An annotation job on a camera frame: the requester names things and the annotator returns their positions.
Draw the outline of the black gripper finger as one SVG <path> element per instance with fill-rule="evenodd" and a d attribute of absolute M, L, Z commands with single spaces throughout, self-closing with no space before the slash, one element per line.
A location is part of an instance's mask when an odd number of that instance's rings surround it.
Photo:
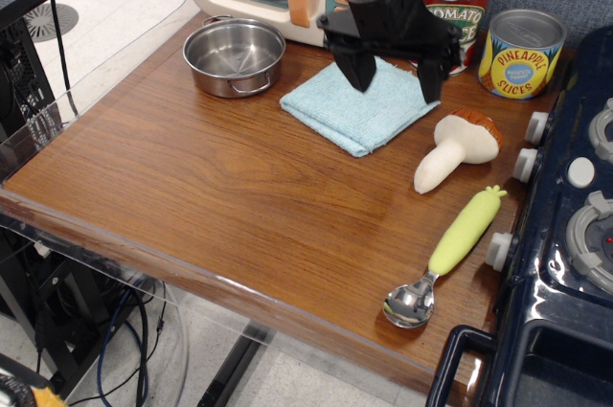
<path fill-rule="evenodd" d="M 449 78 L 450 65 L 446 59 L 423 58 L 418 64 L 420 88 L 426 103 L 441 98 L 443 83 Z"/>
<path fill-rule="evenodd" d="M 360 92 L 366 92 L 375 76 L 375 57 L 368 53 L 349 52 L 339 48 L 334 48 L 332 54 L 350 85 Z"/>

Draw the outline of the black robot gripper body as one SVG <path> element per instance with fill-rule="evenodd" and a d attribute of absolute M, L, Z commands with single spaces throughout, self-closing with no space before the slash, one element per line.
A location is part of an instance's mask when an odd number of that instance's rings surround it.
<path fill-rule="evenodd" d="M 429 11 L 423 0 L 346 0 L 349 7 L 321 15 L 327 47 L 378 56 L 425 57 L 459 65 L 462 31 Z"/>

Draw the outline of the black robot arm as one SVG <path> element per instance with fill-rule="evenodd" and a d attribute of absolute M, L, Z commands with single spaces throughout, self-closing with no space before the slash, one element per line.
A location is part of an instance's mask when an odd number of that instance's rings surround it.
<path fill-rule="evenodd" d="M 425 101 L 437 101 L 451 69 L 462 61 L 462 30 L 429 11 L 423 0 L 346 1 L 346 10 L 320 16 L 317 27 L 352 87 L 368 90 L 376 56 L 405 58 L 418 64 Z"/>

